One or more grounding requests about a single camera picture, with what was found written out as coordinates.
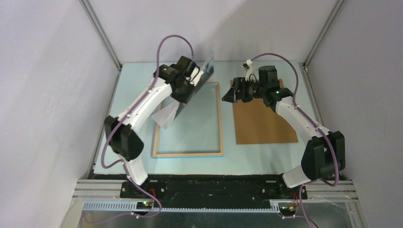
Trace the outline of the landscape photo print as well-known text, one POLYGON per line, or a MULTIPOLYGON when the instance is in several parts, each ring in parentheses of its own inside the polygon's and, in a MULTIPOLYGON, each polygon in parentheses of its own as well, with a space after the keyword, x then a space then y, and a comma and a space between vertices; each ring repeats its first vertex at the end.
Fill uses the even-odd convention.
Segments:
MULTIPOLYGON (((203 85, 210 79, 214 73, 213 57, 206 60, 203 66, 197 65, 193 60, 185 56, 180 57, 177 63, 171 65, 159 66, 159 78, 161 78, 171 89, 171 81, 175 74, 190 74, 191 83, 196 86, 195 91, 192 94, 191 99, 198 93, 203 85)), ((179 103, 171 98, 173 101, 161 108, 155 114, 152 115, 152 119, 160 126, 167 127, 173 122, 179 114, 184 110, 187 104, 179 103)))

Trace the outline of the brown fibreboard backing board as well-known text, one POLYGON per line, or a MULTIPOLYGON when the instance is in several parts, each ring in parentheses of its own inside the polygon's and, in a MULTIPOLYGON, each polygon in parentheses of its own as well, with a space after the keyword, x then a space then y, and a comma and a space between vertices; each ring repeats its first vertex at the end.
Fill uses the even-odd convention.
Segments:
POLYGON ((262 99, 238 101, 232 108, 237 145, 298 142, 296 131, 262 99))

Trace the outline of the light wooden picture frame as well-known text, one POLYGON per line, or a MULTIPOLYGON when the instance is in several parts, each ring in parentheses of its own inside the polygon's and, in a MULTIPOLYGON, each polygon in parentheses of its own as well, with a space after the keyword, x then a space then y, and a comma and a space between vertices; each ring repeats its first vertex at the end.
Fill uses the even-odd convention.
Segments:
POLYGON ((154 158, 224 155, 219 83, 205 84, 173 120, 155 121, 154 158))

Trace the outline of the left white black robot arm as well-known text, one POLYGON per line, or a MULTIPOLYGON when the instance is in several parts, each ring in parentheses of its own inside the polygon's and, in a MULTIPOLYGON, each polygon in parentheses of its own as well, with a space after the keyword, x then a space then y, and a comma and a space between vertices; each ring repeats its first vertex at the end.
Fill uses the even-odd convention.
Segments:
POLYGON ((213 69, 200 67, 192 59, 181 56, 177 63, 158 66, 145 90, 118 116, 104 120, 106 143, 118 156, 128 179, 133 183, 132 192, 139 198, 148 196, 150 184, 142 161, 144 142, 138 135, 146 120, 166 98, 174 100, 172 109, 163 117, 162 125, 173 121, 198 92, 213 69))

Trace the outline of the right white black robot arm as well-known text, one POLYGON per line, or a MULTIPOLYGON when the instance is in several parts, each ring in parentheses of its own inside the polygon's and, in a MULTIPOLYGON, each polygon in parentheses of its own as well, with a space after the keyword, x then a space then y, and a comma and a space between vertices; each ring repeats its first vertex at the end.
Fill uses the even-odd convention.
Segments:
POLYGON ((244 77, 235 77, 222 101, 244 103, 261 99, 264 105, 281 116, 297 133, 305 144, 299 166, 280 175, 276 186, 277 194, 290 198, 297 186, 318 179, 335 176, 345 167, 345 138, 339 132, 332 132, 313 120, 296 102, 294 94, 280 85, 275 66, 254 67, 244 63, 244 77))

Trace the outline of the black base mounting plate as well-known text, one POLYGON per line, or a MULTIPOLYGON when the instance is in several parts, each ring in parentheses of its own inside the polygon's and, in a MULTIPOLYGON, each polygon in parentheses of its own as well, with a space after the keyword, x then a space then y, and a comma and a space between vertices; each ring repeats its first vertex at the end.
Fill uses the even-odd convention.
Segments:
POLYGON ((307 199, 303 190, 288 189, 275 174, 168 175, 150 174, 141 188, 164 209, 272 209, 275 200, 307 199))

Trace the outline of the right aluminium corner post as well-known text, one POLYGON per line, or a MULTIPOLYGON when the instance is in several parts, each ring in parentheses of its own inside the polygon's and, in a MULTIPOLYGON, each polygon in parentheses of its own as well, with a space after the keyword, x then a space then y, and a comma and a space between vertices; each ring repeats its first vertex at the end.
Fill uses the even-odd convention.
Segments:
POLYGON ((312 62, 316 52, 318 51, 321 43, 325 39, 328 31, 330 30, 333 22, 335 21, 337 15, 339 14, 339 12, 342 9, 342 7, 344 6, 344 4, 345 4, 345 0, 337 0, 335 2, 334 6, 332 7, 322 28, 320 29, 320 32, 319 32, 317 38, 314 41, 314 44, 312 45, 311 49, 309 50, 309 52, 307 54, 307 57, 305 58, 305 60, 303 62, 303 66, 304 66, 304 69, 306 72, 307 72, 309 65, 312 62))

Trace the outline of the aluminium corner post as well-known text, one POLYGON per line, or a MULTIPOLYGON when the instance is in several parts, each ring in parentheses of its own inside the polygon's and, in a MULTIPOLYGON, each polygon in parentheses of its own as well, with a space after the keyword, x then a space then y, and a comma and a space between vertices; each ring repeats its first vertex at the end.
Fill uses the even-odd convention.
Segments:
POLYGON ((97 13, 95 12, 91 2, 89 0, 79 0, 84 12, 86 13, 90 23, 92 24, 96 34, 98 35, 101 43, 103 44, 106 52, 108 53, 109 57, 111 58, 114 66, 118 71, 122 70, 123 64, 119 60, 113 45, 108 38, 101 21, 99 20, 97 13))
POLYGON ((320 32, 319 32, 317 38, 314 41, 314 44, 312 45, 311 49, 309 50, 309 52, 307 54, 307 57, 305 58, 305 60, 303 62, 303 66, 304 66, 304 69, 306 72, 307 72, 309 65, 312 62, 316 52, 318 51, 321 43, 325 39, 328 31, 330 30, 333 22, 335 21, 337 15, 339 14, 339 12, 342 9, 342 7, 344 6, 344 4, 345 4, 345 0, 337 0, 335 2, 334 6, 332 7, 322 28, 320 29, 320 32))

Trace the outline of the left aluminium corner post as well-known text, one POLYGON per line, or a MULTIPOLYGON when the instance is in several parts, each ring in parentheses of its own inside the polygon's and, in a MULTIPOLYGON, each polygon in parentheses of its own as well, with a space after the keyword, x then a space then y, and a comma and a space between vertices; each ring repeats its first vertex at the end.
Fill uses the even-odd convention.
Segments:
POLYGON ((108 38, 101 21, 99 20, 97 13, 95 12, 91 2, 89 0, 79 0, 84 12, 86 13, 90 23, 92 24, 96 34, 98 35, 101 43, 103 44, 106 52, 108 53, 109 57, 111 58, 114 66, 118 71, 122 70, 123 64, 119 60, 113 45, 108 38))

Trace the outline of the aluminium rail frame front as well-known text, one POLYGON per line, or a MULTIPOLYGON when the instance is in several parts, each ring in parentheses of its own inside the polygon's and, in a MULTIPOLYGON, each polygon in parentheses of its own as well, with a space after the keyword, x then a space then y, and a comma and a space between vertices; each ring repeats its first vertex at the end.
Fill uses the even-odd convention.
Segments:
POLYGON ((152 180, 145 190, 154 202, 125 180, 79 180, 73 199, 86 210, 128 212, 272 212, 312 209, 313 204, 344 209, 350 219, 360 217, 351 181, 330 187, 321 182, 279 192, 272 180, 152 180))

